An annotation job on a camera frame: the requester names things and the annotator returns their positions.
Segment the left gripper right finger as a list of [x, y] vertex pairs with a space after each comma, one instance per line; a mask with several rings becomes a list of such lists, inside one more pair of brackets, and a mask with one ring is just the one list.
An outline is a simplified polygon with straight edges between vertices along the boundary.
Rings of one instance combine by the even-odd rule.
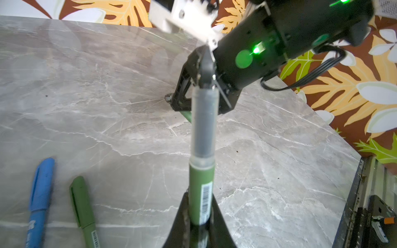
[[218, 203], [213, 195], [212, 199], [212, 248], [236, 248], [230, 235]]

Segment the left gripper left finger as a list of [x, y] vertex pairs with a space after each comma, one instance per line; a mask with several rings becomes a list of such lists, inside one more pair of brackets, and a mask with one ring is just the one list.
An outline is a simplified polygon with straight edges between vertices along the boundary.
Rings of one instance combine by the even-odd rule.
[[185, 192], [163, 248], [190, 247], [190, 217], [188, 192]]

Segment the blue pen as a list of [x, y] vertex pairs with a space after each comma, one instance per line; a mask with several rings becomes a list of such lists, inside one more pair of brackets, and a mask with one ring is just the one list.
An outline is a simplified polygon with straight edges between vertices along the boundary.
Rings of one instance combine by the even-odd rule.
[[42, 247], [47, 209], [50, 206], [54, 167], [55, 160], [47, 158], [36, 168], [29, 203], [30, 219], [25, 241], [26, 248]]

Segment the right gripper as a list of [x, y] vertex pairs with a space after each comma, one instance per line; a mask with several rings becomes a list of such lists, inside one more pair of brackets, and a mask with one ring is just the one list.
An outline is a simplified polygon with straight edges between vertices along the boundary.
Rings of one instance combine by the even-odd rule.
[[[257, 1], [256, 9], [225, 35], [214, 51], [219, 76], [218, 114], [234, 110], [242, 89], [256, 80], [276, 76], [288, 61], [308, 51], [333, 52], [311, 73], [295, 83], [304, 86], [346, 58], [333, 46], [339, 39], [362, 44], [374, 15], [372, 1]], [[183, 64], [174, 93], [165, 100], [176, 112], [190, 112], [188, 89], [199, 80], [202, 53], [195, 49]]]

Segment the dark green pen cap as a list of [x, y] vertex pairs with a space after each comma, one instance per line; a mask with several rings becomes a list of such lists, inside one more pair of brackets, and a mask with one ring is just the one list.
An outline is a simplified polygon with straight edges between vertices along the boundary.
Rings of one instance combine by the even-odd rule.
[[189, 123], [192, 123], [192, 113], [190, 111], [181, 111], [180, 113]]

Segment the dark green pen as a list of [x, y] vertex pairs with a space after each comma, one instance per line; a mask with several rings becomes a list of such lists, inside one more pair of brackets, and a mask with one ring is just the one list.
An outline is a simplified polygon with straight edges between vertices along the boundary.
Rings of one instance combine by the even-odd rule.
[[188, 207], [191, 223], [201, 226], [211, 215], [220, 93], [216, 87], [215, 59], [210, 48], [204, 45], [197, 49], [197, 53], [196, 85], [192, 93]]
[[76, 177], [69, 187], [71, 204], [77, 226], [82, 230], [86, 248], [100, 248], [88, 187], [83, 176]]

